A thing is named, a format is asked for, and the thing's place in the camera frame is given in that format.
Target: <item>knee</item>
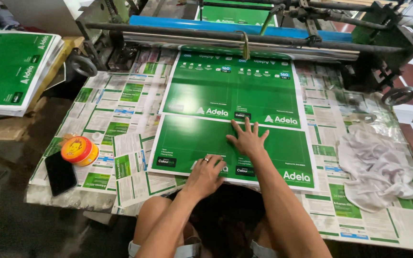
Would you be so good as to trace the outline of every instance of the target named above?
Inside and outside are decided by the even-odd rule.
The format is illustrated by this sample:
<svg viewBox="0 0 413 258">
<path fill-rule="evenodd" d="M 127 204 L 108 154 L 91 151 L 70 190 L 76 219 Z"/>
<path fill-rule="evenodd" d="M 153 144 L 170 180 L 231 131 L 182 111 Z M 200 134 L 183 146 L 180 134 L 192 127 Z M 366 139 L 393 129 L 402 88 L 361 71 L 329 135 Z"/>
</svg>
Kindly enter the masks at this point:
<svg viewBox="0 0 413 258">
<path fill-rule="evenodd" d="M 162 214 L 172 203 L 172 200 L 160 196 L 149 198 L 141 207 L 139 216 L 145 214 Z"/>
</svg>

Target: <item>orange tin lid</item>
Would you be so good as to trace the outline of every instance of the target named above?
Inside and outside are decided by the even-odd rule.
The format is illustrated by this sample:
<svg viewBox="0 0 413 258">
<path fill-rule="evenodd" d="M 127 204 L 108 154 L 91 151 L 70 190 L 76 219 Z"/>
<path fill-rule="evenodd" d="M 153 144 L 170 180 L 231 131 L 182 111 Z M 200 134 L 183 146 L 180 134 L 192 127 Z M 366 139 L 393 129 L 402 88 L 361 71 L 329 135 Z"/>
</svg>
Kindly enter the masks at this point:
<svg viewBox="0 0 413 258">
<path fill-rule="evenodd" d="M 92 145 L 93 143 L 83 136 L 73 137 L 61 147 L 61 156 L 66 161 L 77 163 L 90 154 Z"/>
</svg>

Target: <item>shorts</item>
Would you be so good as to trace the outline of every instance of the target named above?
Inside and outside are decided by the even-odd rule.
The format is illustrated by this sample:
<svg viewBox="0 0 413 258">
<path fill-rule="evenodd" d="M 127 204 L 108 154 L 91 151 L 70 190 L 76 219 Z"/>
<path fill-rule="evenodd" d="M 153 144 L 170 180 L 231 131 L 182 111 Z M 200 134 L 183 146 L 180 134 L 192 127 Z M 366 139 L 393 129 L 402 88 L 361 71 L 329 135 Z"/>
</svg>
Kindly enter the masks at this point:
<svg viewBox="0 0 413 258">
<path fill-rule="evenodd" d="M 129 258 L 134 258 L 141 246 L 131 241 L 129 243 Z M 178 247 L 174 258 L 193 258 L 200 255 L 201 244 L 192 244 Z M 253 258 L 277 258 L 277 252 L 270 248 L 261 247 L 254 240 L 250 248 L 253 250 Z"/>
</svg>

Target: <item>left hand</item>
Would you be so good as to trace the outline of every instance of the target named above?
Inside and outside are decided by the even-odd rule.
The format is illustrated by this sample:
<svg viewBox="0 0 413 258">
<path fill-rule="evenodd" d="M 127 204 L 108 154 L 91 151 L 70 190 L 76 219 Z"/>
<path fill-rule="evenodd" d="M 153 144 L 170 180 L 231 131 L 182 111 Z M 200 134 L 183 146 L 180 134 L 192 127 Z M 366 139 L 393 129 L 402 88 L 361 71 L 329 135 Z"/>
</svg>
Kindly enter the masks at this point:
<svg viewBox="0 0 413 258">
<path fill-rule="evenodd" d="M 195 198 L 197 202 L 214 193 L 224 182 L 223 177 L 218 177 L 222 168 L 226 166 L 223 157 L 209 154 L 205 156 L 205 159 L 208 161 L 203 158 L 197 160 L 182 189 L 182 191 L 188 193 L 187 196 Z"/>
</svg>

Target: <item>blue roller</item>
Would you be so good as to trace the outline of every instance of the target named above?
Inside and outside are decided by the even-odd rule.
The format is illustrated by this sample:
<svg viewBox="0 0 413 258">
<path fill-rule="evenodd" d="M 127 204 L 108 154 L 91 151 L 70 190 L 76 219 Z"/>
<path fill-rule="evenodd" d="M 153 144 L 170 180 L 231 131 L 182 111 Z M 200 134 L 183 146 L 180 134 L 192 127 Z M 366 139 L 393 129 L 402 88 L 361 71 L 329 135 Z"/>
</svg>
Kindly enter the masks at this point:
<svg viewBox="0 0 413 258">
<path fill-rule="evenodd" d="M 173 18 L 160 18 L 150 16 L 136 16 L 130 17 L 130 25 L 150 26 L 150 27 L 169 27 L 169 28 L 182 28 L 182 29 L 198 29 L 198 30 L 214 30 L 222 32 L 234 32 L 241 30 L 247 34 L 259 35 L 261 26 L 257 25 L 243 25 L 243 24 L 231 24 L 231 23 L 219 23 L 219 22 L 204 22 L 193 21 L 184 19 Z M 319 35 L 326 41 L 338 41 L 338 42 L 352 42 L 352 35 L 344 32 L 331 32 L 331 31 L 318 31 Z M 267 27 L 265 34 L 267 36 L 279 36 L 290 38 L 307 38 L 308 33 L 306 30 L 287 28 L 287 27 Z"/>
</svg>

